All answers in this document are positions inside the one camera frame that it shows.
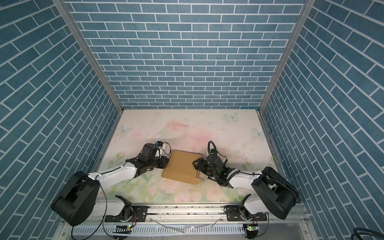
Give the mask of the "brown cardboard paper box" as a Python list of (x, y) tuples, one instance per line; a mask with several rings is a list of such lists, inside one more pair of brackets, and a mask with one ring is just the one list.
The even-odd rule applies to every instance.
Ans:
[(198, 171), (193, 162), (199, 161), (202, 157), (202, 154), (173, 150), (162, 177), (190, 185), (198, 185), (202, 180), (198, 178)]

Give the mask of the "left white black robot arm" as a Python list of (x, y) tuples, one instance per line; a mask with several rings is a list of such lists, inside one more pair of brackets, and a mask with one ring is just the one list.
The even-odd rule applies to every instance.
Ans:
[(132, 203), (122, 196), (107, 202), (98, 194), (125, 180), (134, 179), (154, 168), (165, 169), (169, 158), (155, 153), (155, 157), (139, 156), (126, 160), (113, 168), (86, 174), (74, 173), (58, 195), (51, 209), (69, 225), (78, 226), (88, 217), (113, 216), (120, 222), (131, 219)]

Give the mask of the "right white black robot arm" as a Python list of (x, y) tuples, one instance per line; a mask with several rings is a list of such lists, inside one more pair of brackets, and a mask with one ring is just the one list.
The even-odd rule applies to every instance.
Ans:
[(217, 155), (193, 162), (195, 169), (221, 187), (246, 189), (248, 194), (238, 206), (242, 219), (250, 221), (259, 213), (286, 219), (299, 198), (298, 191), (271, 167), (257, 172), (228, 168)]

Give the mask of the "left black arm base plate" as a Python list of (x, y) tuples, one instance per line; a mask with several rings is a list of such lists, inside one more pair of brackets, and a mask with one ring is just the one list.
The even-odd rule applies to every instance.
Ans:
[(124, 207), (120, 214), (113, 216), (112, 214), (106, 215), (106, 223), (137, 223), (145, 222), (148, 206), (130, 206)]

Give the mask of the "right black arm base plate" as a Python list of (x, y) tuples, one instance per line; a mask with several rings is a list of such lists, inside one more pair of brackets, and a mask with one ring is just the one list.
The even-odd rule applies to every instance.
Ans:
[(245, 207), (239, 205), (227, 205), (224, 206), (224, 212), (229, 222), (239, 221), (267, 221), (267, 215), (265, 213), (251, 214)]

